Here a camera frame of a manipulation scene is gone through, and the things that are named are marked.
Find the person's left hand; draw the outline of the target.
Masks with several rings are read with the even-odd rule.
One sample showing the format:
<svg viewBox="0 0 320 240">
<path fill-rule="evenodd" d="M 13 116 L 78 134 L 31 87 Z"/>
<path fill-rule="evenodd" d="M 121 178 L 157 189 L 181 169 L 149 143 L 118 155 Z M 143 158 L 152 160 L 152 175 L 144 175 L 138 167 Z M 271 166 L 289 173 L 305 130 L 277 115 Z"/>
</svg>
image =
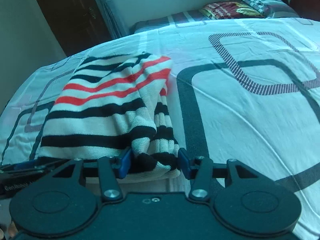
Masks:
<svg viewBox="0 0 320 240">
<path fill-rule="evenodd" d="M 1 224 L 0 240 L 13 239 L 17 234 L 18 234 L 18 230 L 14 222 L 10 223 L 8 226 Z"/>
</svg>

